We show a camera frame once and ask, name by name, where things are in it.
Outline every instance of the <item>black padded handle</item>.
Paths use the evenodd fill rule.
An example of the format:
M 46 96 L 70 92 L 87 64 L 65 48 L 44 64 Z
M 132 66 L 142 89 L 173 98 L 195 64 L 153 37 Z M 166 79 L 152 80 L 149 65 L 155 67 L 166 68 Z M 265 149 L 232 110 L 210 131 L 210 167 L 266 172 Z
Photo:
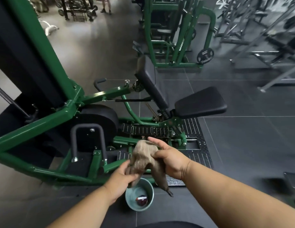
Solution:
M 105 82 L 105 81 L 106 81 L 106 78 L 96 79 L 96 80 L 94 81 L 94 87 L 95 87 L 99 92 L 101 92 L 101 89 L 98 87 L 97 84 L 102 83 L 102 82 Z
M 71 128 L 71 131 L 70 131 L 71 154 L 73 156 L 71 162 L 78 161 L 78 157 L 77 157 L 77 155 L 78 155 L 77 130 L 79 128 L 91 128 L 91 129 L 99 130 L 102 159 L 104 161 L 107 160 L 106 148 L 105 148 L 105 139 L 104 139 L 104 131 L 103 131 L 102 126 L 100 126 L 99 124 L 95 124 L 95 123 L 82 123 L 82 124 L 75 125 L 73 128 Z

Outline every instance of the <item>gray tile floor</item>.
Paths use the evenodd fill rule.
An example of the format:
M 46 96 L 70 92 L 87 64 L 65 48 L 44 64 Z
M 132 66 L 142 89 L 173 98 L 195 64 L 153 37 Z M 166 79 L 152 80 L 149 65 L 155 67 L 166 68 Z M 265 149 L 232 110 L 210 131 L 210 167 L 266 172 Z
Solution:
M 84 88 L 94 92 L 93 80 L 106 77 L 102 88 L 134 80 L 136 52 L 132 41 L 138 38 L 139 7 L 131 0 L 112 0 L 113 15 L 98 12 L 93 23 L 69 22 L 58 15 L 56 8 L 43 14 L 43 20 L 60 27 L 48 38 L 66 73 Z M 199 39 L 194 46 L 199 47 Z M 236 180 L 268 192 L 265 178 L 282 178 L 283 172 L 295 172 L 295 86 L 271 87 L 266 93 L 257 86 L 278 73 L 259 67 L 258 61 L 240 59 L 233 68 L 225 47 L 212 42 L 219 55 L 201 72 L 195 69 L 160 69 L 170 96 L 170 104 L 193 92 L 216 86 L 228 110 L 222 115 L 200 118 L 214 168 Z M 133 93 L 144 98 L 145 92 Z M 127 116 L 123 104 L 106 103 L 119 116 Z M 132 103 L 140 116 L 151 115 L 144 104 Z M 65 187 L 54 190 L 42 185 L 36 199 L 0 202 L 0 227 L 45 227 L 96 187 Z M 112 205 L 102 227 L 135 227 L 150 222 L 180 220 L 205 228 L 216 225 L 198 205 L 186 188 L 172 189 L 174 198 L 155 189 L 152 206 L 145 212 L 130 211 L 120 198 Z

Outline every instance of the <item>green metal frame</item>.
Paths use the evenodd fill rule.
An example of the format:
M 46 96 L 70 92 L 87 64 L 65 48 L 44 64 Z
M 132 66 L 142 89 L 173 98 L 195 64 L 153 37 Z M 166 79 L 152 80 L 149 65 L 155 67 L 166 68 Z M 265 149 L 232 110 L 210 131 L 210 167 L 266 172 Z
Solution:
M 50 130 L 68 120 L 71 120 L 81 107 L 106 100 L 112 100 L 116 97 L 126 99 L 126 94 L 132 91 L 141 91 L 142 88 L 129 86 L 128 82 L 125 85 L 102 91 L 93 95 L 85 96 L 81 86 L 69 79 L 66 75 L 58 57 L 56 56 L 52 46 L 50 45 L 44 31 L 36 18 L 35 12 L 27 0 L 3 0 L 9 12 L 14 16 L 20 27 L 24 30 L 28 40 L 31 41 L 37 54 L 40 55 L 46 67 L 52 72 L 55 80 L 62 88 L 67 97 L 65 105 L 55 109 L 54 113 L 25 125 L 17 130 L 14 130 L 0 137 L 0 163 L 15 170 L 24 173 L 28 176 L 36 177 L 42 181 L 46 181 L 58 185 L 100 185 L 104 184 L 108 179 L 110 171 L 116 169 L 124 160 L 107 163 L 102 160 L 100 150 L 93 152 L 92 162 L 89 168 L 87 177 L 66 174 L 65 171 L 71 162 L 71 151 L 67 153 L 62 163 L 56 170 L 44 169 L 32 164 L 29 164 L 20 158 L 9 154 L 11 148 L 34 138 L 47 130 Z M 131 115 L 131 118 L 120 118 L 121 122 L 137 123 L 144 126 L 154 127 L 170 127 L 176 131 L 182 123 L 180 118 L 173 117 L 166 121 L 154 122 L 152 118 L 138 117 L 131 109 L 128 102 L 125 102 L 125 107 Z M 184 132 L 177 133 L 175 140 L 180 144 L 180 148 L 184 148 L 187 139 Z M 126 146 L 128 151 L 132 152 L 132 146 L 136 145 L 138 139 L 132 137 L 115 137 L 113 145 L 118 147 Z M 102 175 L 98 175 L 98 170 L 102 169 Z M 154 183 L 153 178 L 148 178 L 151 183 Z
M 214 26 L 216 15 L 208 8 L 203 7 L 203 0 L 194 0 L 185 17 L 180 28 L 178 41 L 174 44 L 171 41 L 152 40 L 151 38 L 151 13 L 154 10 L 175 11 L 178 5 L 175 2 L 156 2 L 154 0 L 145 0 L 144 5 L 144 32 L 145 39 L 148 45 L 149 55 L 155 67 L 198 67 L 203 65 L 199 63 L 189 62 L 186 56 L 186 50 L 191 44 L 194 27 L 197 24 L 200 15 L 207 15 L 210 18 L 209 30 L 206 36 L 203 49 L 209 48 L 212 35 L 214 33 Z M 155 52 L 158 46 L 161 46 L 161 52 Z M 158 62 L 156 57 L 164 57 L 164 62 Z

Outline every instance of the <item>padded bench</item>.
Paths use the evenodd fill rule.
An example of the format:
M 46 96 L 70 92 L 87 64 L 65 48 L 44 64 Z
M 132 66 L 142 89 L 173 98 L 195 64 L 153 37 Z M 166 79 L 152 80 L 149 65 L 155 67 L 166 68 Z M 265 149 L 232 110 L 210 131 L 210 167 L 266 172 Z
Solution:
M 135 76 L 159 109 L 167 111 L 169 100 L 165 84 L 149 57 L 142 56 L 138 59 Z M 171 111 L 170 117 L 178 116 L 181 119 L 187 119 L 221 114 L 226 110 L 227 105 L 218 90 L 215 87 L 208 87 L 178 100 L 175 103 L 175 109 Z

